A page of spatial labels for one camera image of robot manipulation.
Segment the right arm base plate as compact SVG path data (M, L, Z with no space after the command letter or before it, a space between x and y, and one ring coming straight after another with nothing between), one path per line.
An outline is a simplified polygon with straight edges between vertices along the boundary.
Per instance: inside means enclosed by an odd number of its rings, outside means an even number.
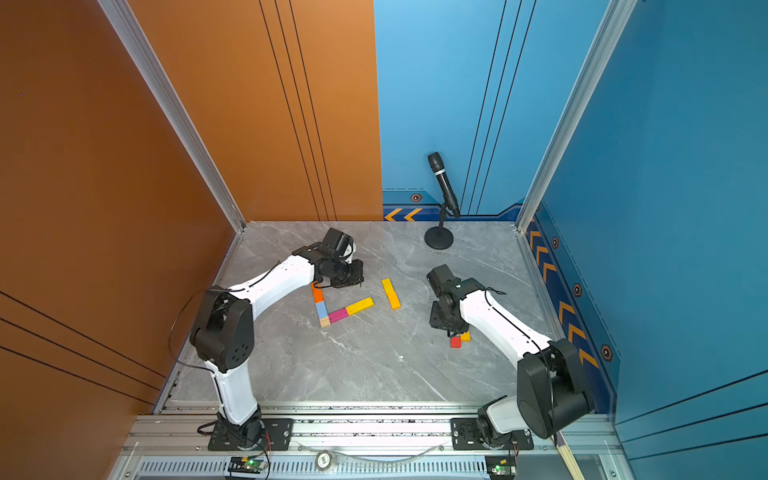
M528 430L513 430L487 440L481 432L477 417L452 418L450 427L454 450L530 451L534 449L533 437Z

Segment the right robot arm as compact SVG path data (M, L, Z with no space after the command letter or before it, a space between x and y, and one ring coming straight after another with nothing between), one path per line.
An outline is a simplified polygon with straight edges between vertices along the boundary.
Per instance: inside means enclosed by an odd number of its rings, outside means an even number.
M516 394L493 400L477 413L485 446L502 448L515 432L547 439L594 410L594 397L577 348L552 340L507 311L496 289L450 271L428 275L436 295L429 324L460 339L471 328L485 335L516 369Z

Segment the light blue block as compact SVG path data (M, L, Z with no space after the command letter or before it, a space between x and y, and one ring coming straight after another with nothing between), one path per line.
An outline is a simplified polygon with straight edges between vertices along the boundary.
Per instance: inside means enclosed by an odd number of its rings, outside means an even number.
M328 311L326 304L324 302L317 302L315 304L317 316L319 320L324 320L328 318Z

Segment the orange long block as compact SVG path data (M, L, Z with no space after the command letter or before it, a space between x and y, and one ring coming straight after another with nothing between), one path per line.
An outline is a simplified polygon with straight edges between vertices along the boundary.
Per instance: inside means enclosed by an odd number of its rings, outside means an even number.
M323 290L317 287L315 284L311 284L311 291L313 295L314 302L316 304L324 303L325 297L323 294Z

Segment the magenta block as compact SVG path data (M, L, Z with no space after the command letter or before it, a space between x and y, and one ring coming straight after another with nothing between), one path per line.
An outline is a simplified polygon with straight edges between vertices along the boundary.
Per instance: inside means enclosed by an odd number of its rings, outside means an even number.
M347 318L348 316L349 316L349 313L348 313L347 309L344 308L344 309L340 309L340 310L337 310L337 311L334 311L334 312L330 313L329 314L329 320L330 320L330 323L333 324L335 322L338 322L338 321L340 321L342 319Z

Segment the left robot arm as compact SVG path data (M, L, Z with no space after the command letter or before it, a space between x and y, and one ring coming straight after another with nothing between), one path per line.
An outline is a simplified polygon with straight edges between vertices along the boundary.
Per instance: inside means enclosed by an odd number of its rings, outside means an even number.
M215 426L237 449L257 448L266 436L248 372L255 321L293 291L324 279L332 288L362 283L363 262L353 257L355 250L354 242L346 238L338 246L316 242L253 279L204 292L190 343L214 383L219 400Z

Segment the long yellow block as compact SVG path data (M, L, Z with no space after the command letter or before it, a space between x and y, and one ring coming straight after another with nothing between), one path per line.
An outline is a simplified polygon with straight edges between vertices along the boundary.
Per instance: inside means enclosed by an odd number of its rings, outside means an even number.
M346 312L349 316L357 315L365 310L368 310L374 306L374 300L371 297L357 301L346 307Z

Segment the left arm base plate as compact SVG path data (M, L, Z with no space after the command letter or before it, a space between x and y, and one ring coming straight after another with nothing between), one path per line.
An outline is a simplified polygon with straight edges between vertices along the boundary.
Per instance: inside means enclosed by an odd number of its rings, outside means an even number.
M234 426L218 418L207 449L209 451L287 451L293 434L290 418L259 418Z

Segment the small yellow block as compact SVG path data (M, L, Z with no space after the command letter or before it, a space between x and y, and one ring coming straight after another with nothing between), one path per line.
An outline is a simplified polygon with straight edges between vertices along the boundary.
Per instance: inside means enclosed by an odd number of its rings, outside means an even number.
M394 289L394 286L392 284L392 281L389 278L382 280L382 286L384 288L385 294L387 296L387 299L390 303L390 306L393 310L398 310L401 308L401 302L399 300L399 297Z

